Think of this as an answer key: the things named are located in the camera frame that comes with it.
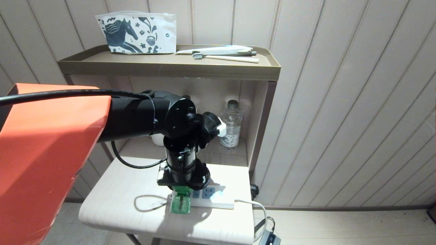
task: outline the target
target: bottle cap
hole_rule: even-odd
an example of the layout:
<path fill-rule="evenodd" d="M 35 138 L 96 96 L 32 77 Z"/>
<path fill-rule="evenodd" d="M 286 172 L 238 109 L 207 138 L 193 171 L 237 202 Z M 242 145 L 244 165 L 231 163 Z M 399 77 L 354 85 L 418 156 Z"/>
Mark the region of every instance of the bottle cap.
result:
<path fill-rule="evenodd" d="M 227 102 L 227 108 L 229 108 L 229 109 L 237 109 L 238 108 L 238 101 L 236 101 L 234 99 L 229 100 Z"/>

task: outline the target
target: water bottle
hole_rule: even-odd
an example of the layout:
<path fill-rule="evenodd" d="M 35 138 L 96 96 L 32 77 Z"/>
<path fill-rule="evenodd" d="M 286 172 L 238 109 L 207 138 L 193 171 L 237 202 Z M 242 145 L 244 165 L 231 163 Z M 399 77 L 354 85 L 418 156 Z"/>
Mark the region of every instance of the water bottle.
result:
<path fill-rule="evenodd" d="M 221 120 L 227 125 L 227 135 L 220 139 L 221 145 L 226 150 L 234 150 L 238 147 L 242 122 L 242 112 L 238 109 L 236 100 L 227 102 L 227 108 L 224 109 Z"/>

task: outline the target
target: top shelf tray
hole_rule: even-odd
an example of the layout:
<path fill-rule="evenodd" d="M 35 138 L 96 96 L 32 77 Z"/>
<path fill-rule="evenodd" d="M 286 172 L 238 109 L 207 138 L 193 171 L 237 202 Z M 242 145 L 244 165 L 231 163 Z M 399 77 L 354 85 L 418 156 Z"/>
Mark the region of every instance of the top shelf tray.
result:
<path fill-rule="evenodd" d="M 211 45 L 177 45 L 177 50 Z M 277 81 L 280 65 L 269 52 L 252 46 L 259 63 L 216 59 L 194 60 L 188 54 L 111 54 L 107 45 L 97 46 L 58 61 L 64 74 L 115 75 L 172 78 L 215 78 Z"/>

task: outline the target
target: white cable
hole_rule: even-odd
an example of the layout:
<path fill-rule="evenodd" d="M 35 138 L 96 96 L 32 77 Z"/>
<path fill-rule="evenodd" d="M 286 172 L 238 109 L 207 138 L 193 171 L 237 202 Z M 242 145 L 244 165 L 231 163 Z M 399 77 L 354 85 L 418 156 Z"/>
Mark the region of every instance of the white cable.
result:
<path fill-rule="evenodd" d="M 266 221 L 268 220 L 267 219 L 267 215 L 266 215 L 265 207 L 262 204 L 258 203 L 257 201 L 252 201 L 252 200 L 248 201 L 248 200 L 242 200 L 242 199 L 235 199 L 235 201 L 258 205 L 259 207 L 261 207 L 263 209 L 263 214 L 265 215 L 265 224 L 263 226 L 262 232 L 260 232 L 259 235 L 257 235 L 257 237 L 254 238 L 254 241 L 259 240 L 259 238 L 261 238 L 263 236 L 263 233 L 265 233 L 265 230 L 266 230 Z"/>

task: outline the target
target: white bag with horse illustration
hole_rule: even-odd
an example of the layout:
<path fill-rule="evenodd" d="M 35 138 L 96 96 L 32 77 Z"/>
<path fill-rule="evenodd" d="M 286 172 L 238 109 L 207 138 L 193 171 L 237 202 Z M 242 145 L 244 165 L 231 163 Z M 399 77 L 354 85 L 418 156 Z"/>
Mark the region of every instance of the white bag with horse illustration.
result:
<path fill-rule="evenodd" d="M 95 16 L 112 53 L 176 52 L 176 15 L 119 11 Z"/>

